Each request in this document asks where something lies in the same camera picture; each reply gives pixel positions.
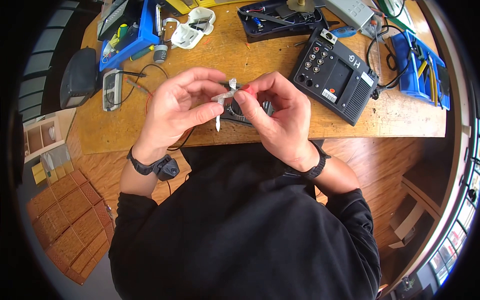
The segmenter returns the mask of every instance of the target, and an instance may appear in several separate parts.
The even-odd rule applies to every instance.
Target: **wooden desk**
[[[204,36],[199,44],[191,49],[169,49],[167,61],[161,65],[174,76],[180,71],[194,66],[205,66],[221,70],[227,78],[236,77],[237,82],[247,83],[265,72],[279,71],[287,77],[297,60],[301,47],[294,47],[297,42],[308,36],[292,36],[266,40],[245,45],[246,37],[236,13],[238,4],[213,7],[216,14],[214,30],[209,36]],[[434,51],[436,46],[432,34],[416,2],[406,3],[417,29],[417,35]],[[329,21],[339,20],[337,16],[322,9]],[[181,22],[187,16],[179,18]],[[82,48],[89,46],[100,53],[101,43],[96,40],[95,19],[85,30]],[[345,26],[343,22],[332,26],[332,29]],[[167,25],[167,36],[171,34]],[[340,39],[358,56],[365,58],[365,52],[370,39],[361,34]],[[385,58],[388,54],[385,47],[380,47],[382,57],[382,74],[380,83],[385,84],[396,76],[396,72],[388,69]],[[152,61],[152,53],[136,61],[125,61],[126,71],[139,72],[141,68]],[[376,47],[371,53],[372,66],[377,63]],[[148,68],[148,77],[141,78],[138,83],[149,91],[154,91],[165,78],[160,70]],[[122,98],[131,89],[124,84]],[[146,96],[139,91],[133,91],[120,109],[113,112],[102,110],[102,95],[97,93],[84,105],[77,108],[76,122],[84,154],[103,153],[128,150],[136,141],[142,128],[145,115]],[[446,111],[434,108],[424,102],[406,96],[397,89],[385,91],[377,101],[370,100],[362,113],[357,125],[350,126],[331,110],[320,103],[312,102],[312,119],[309,137],[349,138],[349,137],[397,137],[422,136],[444,137]],[[223,121],[220,132],[216,132],[215,121],[198,126],[186,143],[187,146],[237,144],[258,142],[259,136],[254,128]]]

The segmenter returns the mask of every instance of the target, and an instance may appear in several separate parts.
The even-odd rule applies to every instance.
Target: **gray knob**
[[[153,48],[153,61],[155,63],[164,63],[167,59],[167,45],[156,45]]]

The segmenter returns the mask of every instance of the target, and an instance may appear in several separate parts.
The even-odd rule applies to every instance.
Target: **person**
[[[149,166],[186,130],[220,115],[223,106],[210,99],[227,91],[218,83],[225,78],[199,67],[161,84],[132,157]],[[160,205],[151,199],[156,174],[125,164],[109,250],[119,295],[375,299],[381,275],[372,215],[353,170],[308,140],[308,98],[278,72],[234,98],[261,144],[183,147],[192,171]],[[271,117],[263,101],[272,102]],[[315,169],[321,173],[309,178]]]

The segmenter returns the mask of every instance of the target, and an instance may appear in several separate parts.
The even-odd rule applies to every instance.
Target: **black shirt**
[[[123,299],[374,299],[361,190],[315,199],[261,144],[182,150],[189,179],[161,205],[120,194],[109,251]]]

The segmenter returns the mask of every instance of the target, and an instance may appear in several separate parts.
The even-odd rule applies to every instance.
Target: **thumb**
[[[233,97],[239,104],[243,115],[255,128],[261,129],[270,125],[270,117],[265,113],[254,96],[245,91],[239,90],[233,95]]]
[[[210,121],[223,113],[223,106],[217,102],[203,103],[184,112],[182,122],[190,128]]]

